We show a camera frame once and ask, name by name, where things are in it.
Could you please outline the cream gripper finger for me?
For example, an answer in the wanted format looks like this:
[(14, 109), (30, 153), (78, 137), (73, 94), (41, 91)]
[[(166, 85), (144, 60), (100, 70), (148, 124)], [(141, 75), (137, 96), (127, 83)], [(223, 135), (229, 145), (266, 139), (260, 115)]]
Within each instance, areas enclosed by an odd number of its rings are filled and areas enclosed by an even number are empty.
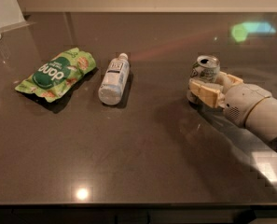
[(231, 87), (243, 83), (243, 80), (239, 77), (220, 71), (217, 77), (217, 83), (225, 87)]
[(222, 85), (192, 78), (189, 81), (189, 89), (199, 100), (211, 108), (218, 108), (224, 103), (225, 94)]

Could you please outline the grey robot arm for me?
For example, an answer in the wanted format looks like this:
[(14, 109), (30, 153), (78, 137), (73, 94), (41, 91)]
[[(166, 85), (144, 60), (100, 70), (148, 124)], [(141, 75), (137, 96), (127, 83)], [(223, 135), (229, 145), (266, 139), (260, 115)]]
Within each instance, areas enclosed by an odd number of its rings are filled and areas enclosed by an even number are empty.
[(211, 108), (222, 108), (227, 120), (277, 152), (277, 99), (270, 91), (219, 72), (213, 82), (191, 77), (188, 90)]

